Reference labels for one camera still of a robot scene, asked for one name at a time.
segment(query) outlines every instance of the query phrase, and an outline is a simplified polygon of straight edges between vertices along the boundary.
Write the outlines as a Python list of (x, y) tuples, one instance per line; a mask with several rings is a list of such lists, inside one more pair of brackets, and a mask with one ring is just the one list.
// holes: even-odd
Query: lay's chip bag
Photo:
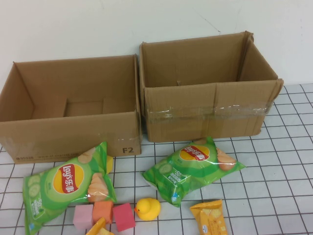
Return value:
[(161, 197), (179, 207), (184, 196), (245, 166), (217, 149), (211, 137), (194, 141), (144, 172)]
[(107, 143), (103, 142), (60, 166), (26, 177), (23, 184), (26, 235), (34, 235), (72, 202), (116, 202), (106, 171)]

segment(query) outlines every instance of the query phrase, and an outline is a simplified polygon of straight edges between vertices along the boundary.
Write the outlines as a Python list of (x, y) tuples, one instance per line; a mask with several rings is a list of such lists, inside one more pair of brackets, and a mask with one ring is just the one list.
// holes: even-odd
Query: open cardboard box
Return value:
[(135, 55), (14, 63), (0, 95), (0, 143), (15, 163), (66, 161), (108, 142), (140, 154)]
[(140, 47), (150, 141), (257, 135), (282, 86), (249, 32)]

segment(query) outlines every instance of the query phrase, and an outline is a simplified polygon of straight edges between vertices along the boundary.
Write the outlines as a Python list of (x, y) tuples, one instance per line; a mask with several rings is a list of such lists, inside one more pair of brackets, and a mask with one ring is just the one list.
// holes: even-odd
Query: red cube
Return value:
[(113, 215), (119, 232), (135, 227), (134, 212), (129, 203), (114, 207)]

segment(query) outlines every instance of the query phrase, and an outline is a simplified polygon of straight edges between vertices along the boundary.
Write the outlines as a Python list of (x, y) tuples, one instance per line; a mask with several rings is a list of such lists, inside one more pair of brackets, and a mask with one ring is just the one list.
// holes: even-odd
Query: clear packing tape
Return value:
[(272, 104), (273, 102), (248, 105), (233, 104), (224, 107), (169, 107), (160, 111), (147, 108), (146, 117), (149, 123), (172, 122), (177, 119), (242, 119), (251, 116), (265, 116)]

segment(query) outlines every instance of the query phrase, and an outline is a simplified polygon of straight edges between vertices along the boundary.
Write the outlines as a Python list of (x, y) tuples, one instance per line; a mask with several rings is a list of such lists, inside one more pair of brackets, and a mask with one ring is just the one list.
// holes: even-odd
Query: yellow wrapper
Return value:
[(222, 200), (196, 204), (190, 208), (200, 235), (227, 235), (222, 211)]

